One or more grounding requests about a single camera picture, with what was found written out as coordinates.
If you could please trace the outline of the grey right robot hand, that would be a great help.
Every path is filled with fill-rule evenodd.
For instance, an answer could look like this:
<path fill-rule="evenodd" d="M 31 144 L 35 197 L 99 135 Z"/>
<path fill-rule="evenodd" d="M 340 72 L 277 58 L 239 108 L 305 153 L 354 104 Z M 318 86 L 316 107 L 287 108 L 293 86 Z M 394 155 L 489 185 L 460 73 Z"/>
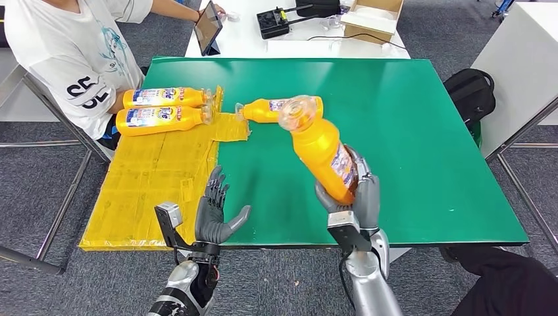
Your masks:
<path fill-rule="evenodd" d="M 380 181 L 372 173 L 366 159 L 352 147 L 345 145 L 347 152 L 355 162 L 357 171 L 357 187 L 352 204 L 342 204 L 332 198 L 323 186 L 315 182 L 315 194 L 328 213 L 352 211 L 361 228 L 379 230 L 380 214 Z"/>

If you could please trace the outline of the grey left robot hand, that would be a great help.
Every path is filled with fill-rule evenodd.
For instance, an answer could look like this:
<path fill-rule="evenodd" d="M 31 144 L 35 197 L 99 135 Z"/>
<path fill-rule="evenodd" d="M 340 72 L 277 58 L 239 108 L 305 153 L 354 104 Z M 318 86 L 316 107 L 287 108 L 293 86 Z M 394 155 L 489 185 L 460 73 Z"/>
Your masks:
<path fill-rule="evenodd" d="M 195 239 L 197 242 L 222 244 L 237 232 L 248 220 L 252 206 L 245 205 L 228 222 L 224 221 L 224 204 L 229 185 L 225 184 L 226 175 L 217 165 L 209 175 L 204 194 L 201 196 L 195 220 Z"/>

